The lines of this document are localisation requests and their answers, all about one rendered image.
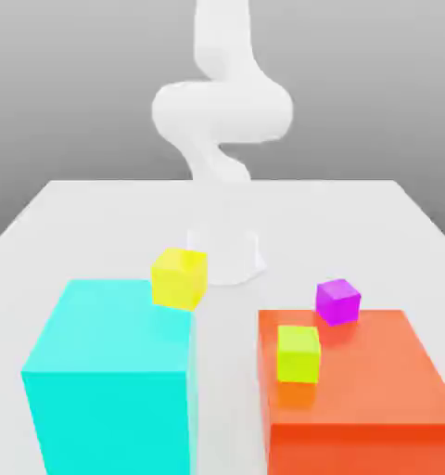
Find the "small yellow cube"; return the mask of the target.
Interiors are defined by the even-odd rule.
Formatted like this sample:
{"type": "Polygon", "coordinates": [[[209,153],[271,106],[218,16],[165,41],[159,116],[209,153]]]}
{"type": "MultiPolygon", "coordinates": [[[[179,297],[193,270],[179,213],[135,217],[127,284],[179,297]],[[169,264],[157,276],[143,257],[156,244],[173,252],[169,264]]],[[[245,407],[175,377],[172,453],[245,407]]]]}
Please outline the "small yellow cube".
{"type": "Polygon", "coordinates": [[[154,304],[194,311],[208,287],[205,252],[167,248],[151,265],[154,304]]]}

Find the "small magenta cube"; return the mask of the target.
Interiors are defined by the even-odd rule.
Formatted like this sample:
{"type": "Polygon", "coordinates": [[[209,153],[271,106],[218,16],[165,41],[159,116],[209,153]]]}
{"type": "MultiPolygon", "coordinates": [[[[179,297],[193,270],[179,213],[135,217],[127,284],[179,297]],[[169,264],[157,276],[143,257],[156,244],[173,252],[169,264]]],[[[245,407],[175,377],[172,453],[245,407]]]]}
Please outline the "small magenta cube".
{"type": "Polygon", "coordinates": [[[355,322],[359,318],[361,296],[346,279],[326,281],[317,285],[315,310],[329,326],[355,322]]]}

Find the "small lime cube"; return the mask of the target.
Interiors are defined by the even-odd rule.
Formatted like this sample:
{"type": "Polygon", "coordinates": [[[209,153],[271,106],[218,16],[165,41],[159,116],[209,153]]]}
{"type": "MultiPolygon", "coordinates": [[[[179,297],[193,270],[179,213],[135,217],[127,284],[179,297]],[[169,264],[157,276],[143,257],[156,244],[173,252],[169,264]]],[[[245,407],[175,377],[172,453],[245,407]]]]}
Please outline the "small lime cube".
{"type": "Polygon", "coordinates": [[[317,384],[321,354],[321,343],[316,327],[280,325],[277,328],[278,381],[317,384]]]}

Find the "large cyan box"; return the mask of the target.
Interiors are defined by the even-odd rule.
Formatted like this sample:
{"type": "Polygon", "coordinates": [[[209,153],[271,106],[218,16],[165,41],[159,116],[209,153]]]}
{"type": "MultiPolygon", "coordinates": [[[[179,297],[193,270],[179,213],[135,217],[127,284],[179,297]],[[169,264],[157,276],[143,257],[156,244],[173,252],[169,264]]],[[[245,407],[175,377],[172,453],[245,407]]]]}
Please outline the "large cyan box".
{"type": "Polygon", "coordinates": [[[196,475],[196,319],[72,279],[21,370],[46,475],[196,475]]]}

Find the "large orange box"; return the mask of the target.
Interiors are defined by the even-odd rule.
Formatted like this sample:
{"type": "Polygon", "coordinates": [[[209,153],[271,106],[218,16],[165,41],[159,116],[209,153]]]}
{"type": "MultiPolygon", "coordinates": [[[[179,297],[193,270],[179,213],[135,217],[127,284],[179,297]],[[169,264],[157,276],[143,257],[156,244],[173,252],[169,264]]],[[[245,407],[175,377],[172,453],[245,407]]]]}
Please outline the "large orange box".
{"type": "Polygon", "coordinates": [[[404,312],[331,327],[310,310],[259,313],[267,475],[445,475],[445,383],[404,312]],[[319,381],[276,378],[281,325],[316,327],[319,381]]]}

